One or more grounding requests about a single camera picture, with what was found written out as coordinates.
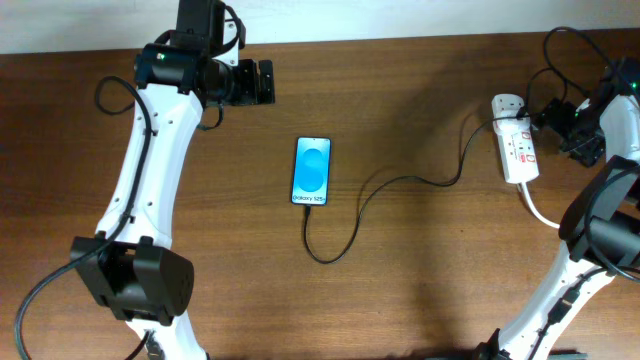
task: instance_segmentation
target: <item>smartphone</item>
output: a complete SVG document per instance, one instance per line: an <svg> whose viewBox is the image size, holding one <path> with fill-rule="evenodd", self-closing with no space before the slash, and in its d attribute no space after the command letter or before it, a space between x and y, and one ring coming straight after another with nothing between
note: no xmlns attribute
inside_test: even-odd
<svg viewBox="0 0 640 360"><path fill-rule="evenodd" d="M300 205L325 205L329 189L331 140L298 138L296 163L291 187L291 202Z"/></svg>

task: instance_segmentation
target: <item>electrical socket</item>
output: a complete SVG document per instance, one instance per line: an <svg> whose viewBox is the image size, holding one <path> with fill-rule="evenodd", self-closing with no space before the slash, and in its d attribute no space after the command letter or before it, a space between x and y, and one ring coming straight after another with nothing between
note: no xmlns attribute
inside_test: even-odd
<svg viewBox="0 0 640 360"><path fill-rule="evenodd" d="M496 95L491 101L493 117L516 116L524 101L517 95ZM505 119L493 122L498 135L504 178L510 184L529 182L540 175L531 139L531 119Z"/></svg>

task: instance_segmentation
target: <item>brown wooden surface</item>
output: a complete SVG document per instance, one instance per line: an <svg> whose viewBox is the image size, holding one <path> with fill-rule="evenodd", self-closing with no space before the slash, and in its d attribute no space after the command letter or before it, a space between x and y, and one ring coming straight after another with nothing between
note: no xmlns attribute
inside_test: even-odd
<svg viewBox="0 0 640 360"><path fill-rule="evenodd" d="M611 56L640 56L640 30L594 33ZM173 250L193 261L189 315L212 355L384 358L473 348L523 308L556 254L556 233L503 180L495 136L473 144L458 185L397 184L367 211L338 265L311 261L303 210L289 202L296 137L333 140L329 204L314 210L313 246L331 256L351 234L358 194L396 175L450 178L460 136L491 115L498 93L524 94L543 67L543 34L249 46L272 59L274 106L228 108L194 135L173 218ZM603 63L570 36L558 66L592 87ZM136 51L0 57L0 358L16 358L11 325L28 290L90 236L115 188L131 114L93 106L105 75L132 79ZM542 77L540 107L560 83ZM120 90L108 104L130 98ZM215 111L206 113L212 123ZM559 221L595 172L537 139L539 210ZM640 353L640 287L617 279L557 343L594 359ZM25 323L35 359L118 359L134 334L98 307L78 275L46 288Z"/></svg>

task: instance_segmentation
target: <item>white robotic arm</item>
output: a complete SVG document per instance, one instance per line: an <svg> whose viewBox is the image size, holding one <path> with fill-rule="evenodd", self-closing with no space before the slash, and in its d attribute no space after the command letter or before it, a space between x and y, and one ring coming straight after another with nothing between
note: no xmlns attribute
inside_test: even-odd
<svg viewBox="0 0 640 360"><path fill-rule="evenodd" d="M245 31L233 9L219 0L180 1L177 29L147 45L136 60L137 92L153 130L146 156L147 125L136 103L120 178L98 235L76 238L72 247L72 257L79 258L117 234L98 259L77 270L98 304L110 307L141 339L148 336L146 348L153 359L208 359L186 311L193 265L170 251L171 220L187 148L196 128L203 128L205 107L218 107L219 124L225 104L275 102L271 62L238 59ZM142 158L138 191L127 211ZM128 222L118 232L123 214Z"/></svg>
<svg viewBox="0 0 640 360"><path fill-rule="evenodd" d="M589 106L587 100L578 111L588 109ZM565 241L560 244L558 255L546 278L524 310L504 329L496 331L489 344L478 347L474 354L476 359L482 358L480 354L483 351L485 355L491 353L486 359L547 359L556 340L587 301L614 279L615 274L608 274L597 258L589 253L592 245L589 241L592 240L585 239L582 217L585 207L594 201L594 195L607 179L640 162L640 111L634 96L617 95L605 106L599 117L599 125L606 142L607 166L567 210L560 228L560 236ZM630 174L627 177L621 179L623 181L617 189L605 193L608 198L597 199L593 212L598 217L598 224L603 226L603 239L627 236L621 241L606 239L599 243L599 246L606 247L625 266L632 265L630 260L637 258L640 241L635 234L624 228L629 226L628 223L619 225L629 219L616 212L637 175ZM608 225L608 221L618 224Z"/></svg>

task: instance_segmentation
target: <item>black bracket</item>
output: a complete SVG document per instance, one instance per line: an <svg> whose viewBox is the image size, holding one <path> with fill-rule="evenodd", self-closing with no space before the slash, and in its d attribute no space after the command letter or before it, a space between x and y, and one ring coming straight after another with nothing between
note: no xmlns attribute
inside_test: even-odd
<svg viewBox="0 0 640 360"><path fill-rule="evenodd" d="M573 261L586 259L594 264L600 261L592 253L584 235L584 216L593 196L600 188L620 172L638 164L634 161L614 156L600 170L596 177L571 203L560 223L560 238L567 242ZM593 244L605 254L607 259L618 266L637 266L640 258L640 221L618 211L625 201L638 202L636 181L638 174L631 173L609 186L596 200L591 220Z"/></svg>
<svg viewBox="0 0 640 360"><path fill-rule="evenodd" d="M478 347L476 347L471 356L471 360L511 360L508 352L500 350L500 344L498 342L499 336L500 329L496 329L489 341L480 343Z"/></svg>
<svg viewBox="0 0 640 360"><path fill-rule="evenodd" d="M76 237L71 259L91 252L104 241ZM139 244L114 242L76 270L96 303L110 308L118 320L141 318L171 325L173 317L187 309L193 291L193 264L168 249L153 246L149 237L143 237Z"/></svg>

